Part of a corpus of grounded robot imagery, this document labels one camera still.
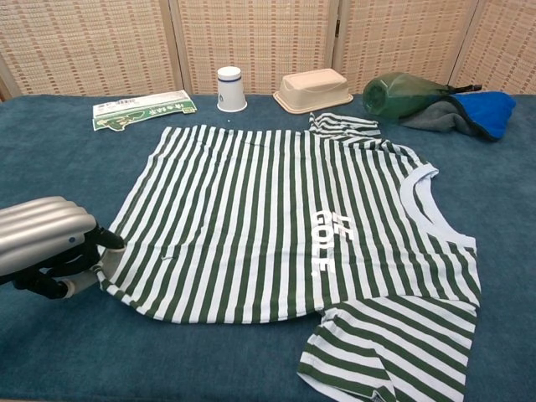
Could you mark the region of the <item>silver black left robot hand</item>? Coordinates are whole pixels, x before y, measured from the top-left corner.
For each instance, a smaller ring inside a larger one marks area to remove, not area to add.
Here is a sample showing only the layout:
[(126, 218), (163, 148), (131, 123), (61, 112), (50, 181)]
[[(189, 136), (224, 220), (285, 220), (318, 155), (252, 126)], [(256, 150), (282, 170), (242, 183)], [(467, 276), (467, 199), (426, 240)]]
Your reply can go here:
[(48, 299), (70, 298), (115, 274), (126, 249), (122, 237), (61, 196), (1, 210), (1, 283)]

